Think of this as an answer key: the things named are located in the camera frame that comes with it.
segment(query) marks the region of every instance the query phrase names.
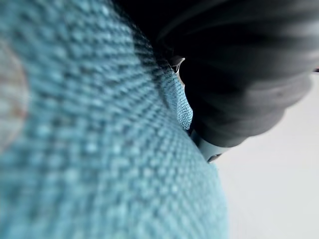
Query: white background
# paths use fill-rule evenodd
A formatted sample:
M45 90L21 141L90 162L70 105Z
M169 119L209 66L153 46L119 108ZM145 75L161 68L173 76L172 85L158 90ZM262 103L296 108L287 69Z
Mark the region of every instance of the white background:
M271 131L217 161L230 239L319 239L319 75Z

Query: blue textured upholstery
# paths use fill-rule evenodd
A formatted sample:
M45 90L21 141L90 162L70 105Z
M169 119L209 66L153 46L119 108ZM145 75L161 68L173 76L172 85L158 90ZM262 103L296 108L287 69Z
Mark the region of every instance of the blue textured upholstery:
M224 239L214 165L165 60L110 0L1 0L30 91L0 156L1 239Z

